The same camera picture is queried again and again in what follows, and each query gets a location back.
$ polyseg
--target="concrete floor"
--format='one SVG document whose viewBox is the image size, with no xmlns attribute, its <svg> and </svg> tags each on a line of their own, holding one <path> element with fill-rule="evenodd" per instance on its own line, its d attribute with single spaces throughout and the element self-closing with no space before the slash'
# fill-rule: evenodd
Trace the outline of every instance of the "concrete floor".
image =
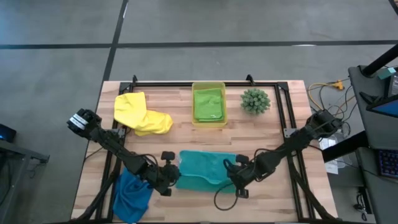
<svg viewBox="0 0 398 224">
<path fill-rule="evenodd" d="M 0 44 L 111 43 L 121 4 L 1 1 Z M 119 42 L 394 40 L 397 20 L 387 0 L 131 0 Z M 109 79 L 242 80 L 251 74 L 309 86 L 344 79 L 348 67 L 367 64 L 390 47 L 118 49 Z M 66 120 L 80 108 L 96 108 L 108 54 L 109 49 L 0 50 L 0 123 L 17 130 L 16 144 L 51 155 L 33 179 L 25 178 L 13 223 L 70 217 L 87 141 L 69 131 Z M 342 94 L 326 88 L 324 102 L 336 104 Z M 349 123 L 351 134 L 363 130 L 357 109 Z M 332 190 L 339 217 L 360 221 L 352 208 L 354 189 Z"/>
</svg>

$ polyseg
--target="yellow plastic bin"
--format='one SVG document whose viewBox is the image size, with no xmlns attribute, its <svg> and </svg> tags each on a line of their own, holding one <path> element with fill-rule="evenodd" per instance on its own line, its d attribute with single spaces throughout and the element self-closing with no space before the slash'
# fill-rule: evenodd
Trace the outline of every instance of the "yellow plastic bin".
<svg viewBox="0 0 398 224">
<path fill-rule="evenodd" d="M 213 122 L 199 122 L 195 119 L 195 103 L 193 97 L 193 91 L 195 90 L 207 90 L 210 88 L 220 88 L 221 89 L 221 97 L 223 98 L 223 112 L 224 119 L 221 121 L 213 121 Z M 192 124 L 195 127 L 199 128 L 220 128 L 226 125 L 227 123 L 226 117 L 226 97 L 225 97 L 225 84 L 223 82 L 195 82 L 192 84 Z"/>
</svg>

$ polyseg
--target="blue towel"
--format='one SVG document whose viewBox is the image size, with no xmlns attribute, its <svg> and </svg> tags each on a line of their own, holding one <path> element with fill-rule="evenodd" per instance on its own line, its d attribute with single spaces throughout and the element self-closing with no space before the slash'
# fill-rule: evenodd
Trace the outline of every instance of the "blue towel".
<svg viewBox="0 0 398 224">
<path fill-rule="evenodd" d="M 216 192 L 220 187 L 230 184 L 223 165 L 224 159 L 235 163 L 236 155 L 223 152 L 180 151 L 180 173 L 176 188 Z M 235 192 L 235 187 L 229 186 L 223 193 Z"/>
<path fill-rule="evenodd" d="M 148 201 L 154 190 L 148 186 L 148 182 L 142 182 L 124 168 L 116 182 L 113 204 L 115 215 L 127 223 L 138 222 L 148 209 Z"/>
</svg>

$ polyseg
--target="yellow towel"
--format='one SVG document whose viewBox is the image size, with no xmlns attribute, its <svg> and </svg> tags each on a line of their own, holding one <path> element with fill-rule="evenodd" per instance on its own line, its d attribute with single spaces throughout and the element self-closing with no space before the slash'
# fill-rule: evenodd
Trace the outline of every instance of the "yellow towel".
<svg viewBox="0 0 398 224">
<path fill-rule="evenodd" d="M 126 93 L 114 101 L 114 119 L 138 136 L 165 134 L 173 125 L 169 114 L 147 110 L 144 92 Z"/>
</svg>

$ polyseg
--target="wooden table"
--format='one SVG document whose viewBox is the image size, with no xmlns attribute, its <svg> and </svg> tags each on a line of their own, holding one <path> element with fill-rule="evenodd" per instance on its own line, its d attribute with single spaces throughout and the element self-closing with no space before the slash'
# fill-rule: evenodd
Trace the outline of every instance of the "wooden table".
<svg viewBox="0 0 398 224">
<path fill-rule="evenodd" d="M 298 128 L 304 126 L 311 115 L 304 82 L 287 81 Z M 114 99 L 118 95 L 120 82 L 104 82 L 97 114 L 102 117 L 102 127 L 110 129 L 113 122 Z M 191 123 L 191 88 L 187 87 L 135 87 L 134 92 L 143 91 L 147 109 L 171 115 L 174 124 L 167 134 L 138 137 L 134 131 L 126 138 L 125 147 L 139 154 L 153 154 L 160 165 L 162 151 L 173 151 L 177 155 L 185 149 L 233 152 L 253 157 L 258 148 L 275 149 L 283 143 L 280 119 L 275 100 L 275 90 L 260 87 L 271 100 L 271 108 L 260 116 L 250 116 L 241 108 L 241 97 L 247 87 L 227 87 L 226 100 L 228 123 L 224 128 L 195 128 Z M 284 108 L 289 120 L 287 108 Z M 100 148 L 91 142 L 87 155 Z M 81 179 L 73 207 L 72 218 L 78 217 L 94 199 L 101 184 L 106 151 L 90 157 L 83 166 Z M 337 217 L 328 177 L 321 152 L 308 148 L 303 151 L 310 188 L 321 204 Z M 173 187 L 171 197 L 161 197 L 154 191 L 149 209 L 141 222 L 287 222 L 297 221 L 292 187 L 286 159 L 282 160 L 274 174 L 262 182 L 248 185 L 250 197 L 239 199 L 236 206 L 227 212 L 219 211 L 213 205 L 214 193 L 179 190 Z M 108 210 L 110 191 L 104 210 Z M 302 207 L 307 214 L 303 193 L 300 193 Z M 228 207 L 233 194 L 218 198 L 221 207 Z"/>
</svg>

